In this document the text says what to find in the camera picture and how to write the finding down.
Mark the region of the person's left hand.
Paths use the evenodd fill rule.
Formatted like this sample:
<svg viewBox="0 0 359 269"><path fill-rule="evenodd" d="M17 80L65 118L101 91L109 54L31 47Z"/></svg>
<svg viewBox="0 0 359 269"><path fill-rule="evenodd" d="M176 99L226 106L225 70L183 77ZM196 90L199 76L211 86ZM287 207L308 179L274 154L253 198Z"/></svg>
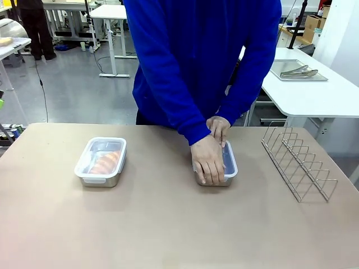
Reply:
<svg viewBox="0 0 359 269"><path fill-rule="evenodd" d="M210 129L211 135L221 147L224 148L227 140L227 133L231 127L230 122L223 117L213 116L206 121L206 125Z"/></svg>

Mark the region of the person's right hand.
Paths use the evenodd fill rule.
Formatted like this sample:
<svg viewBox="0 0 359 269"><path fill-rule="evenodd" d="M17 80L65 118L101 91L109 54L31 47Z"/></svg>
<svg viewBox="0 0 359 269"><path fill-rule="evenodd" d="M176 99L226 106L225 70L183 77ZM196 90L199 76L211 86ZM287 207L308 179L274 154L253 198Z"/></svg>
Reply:
<svg viewBox="0 0 359 269"><path fill-rule="evenodd" d="M197 141L190 149L193 164L202 184L219 185L224 182L222 148L212 135Z"/></svg>

